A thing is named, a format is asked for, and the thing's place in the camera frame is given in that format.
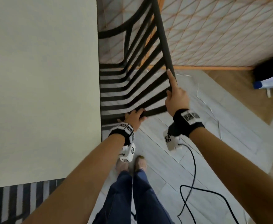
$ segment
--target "black wrist strap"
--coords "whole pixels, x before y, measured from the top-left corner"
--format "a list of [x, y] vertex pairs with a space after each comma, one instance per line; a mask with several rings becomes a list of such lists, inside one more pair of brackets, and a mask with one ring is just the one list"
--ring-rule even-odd
[[173, 120], [181, 134], [189, 137], [190, 133], [198, 127], [205, 127], [199, 115], [189, 109], [179, 109], [173, 116]]
[[112, 131], [110, 132], [109, 136], [114, 133], [120, 134], [125, 137], [124, 146], [130, 145], [132, 141], [134, 140], [133, 127], [130, 124], [121, 123], [117, 125], [116, 127], [112, 128]]

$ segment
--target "beige shoe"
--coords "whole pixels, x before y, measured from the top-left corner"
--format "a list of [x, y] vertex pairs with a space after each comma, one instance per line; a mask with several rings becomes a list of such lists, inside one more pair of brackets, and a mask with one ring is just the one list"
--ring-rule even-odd
[[118, 175], [124, 170], [129, 171], [128, 162], [122, 162], [120, 159], [118, 159], [116, 163], [116, 171]]
[[147, 161], [143, 156], [138, 156], [134, 163], [134, 171], [137, 172], [139, 169], [142, 169], [144, 172], [147, 171]]

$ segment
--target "leg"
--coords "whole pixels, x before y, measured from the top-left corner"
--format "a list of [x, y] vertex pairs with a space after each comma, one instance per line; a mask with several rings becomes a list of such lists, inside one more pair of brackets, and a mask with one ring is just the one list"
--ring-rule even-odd
[[138, 223], [174, 224], [168, 212], [157, 199], [146, 176], [147, 163], [139, 156], [135, 161], [133, 199]]
[[93, 224], [131, 223], [132, 177], [128, 172], [128, 163], [118, 161], [116, 169], [119, 173], [117, 181], [110, 186], [104, 205]]

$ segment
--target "blue jeans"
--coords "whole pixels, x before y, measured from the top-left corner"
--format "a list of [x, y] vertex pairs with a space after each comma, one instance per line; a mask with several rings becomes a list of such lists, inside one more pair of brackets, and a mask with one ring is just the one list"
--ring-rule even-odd
[[131, 187], [138, 223], [174, 224], [157, 199], [142, 169], [134, 173], [133, 183], [127, 171], [119, 174], [117, 181], [111, 185], [104, 205], [96, 215], [93, 224], [131, 223]]

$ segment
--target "white table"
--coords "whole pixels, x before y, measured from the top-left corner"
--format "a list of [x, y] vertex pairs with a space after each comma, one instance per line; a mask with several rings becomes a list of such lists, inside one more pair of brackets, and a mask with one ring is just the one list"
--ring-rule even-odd
[[66, 177], [99, 96], [96, 0], [0, 0], [0, 187]]

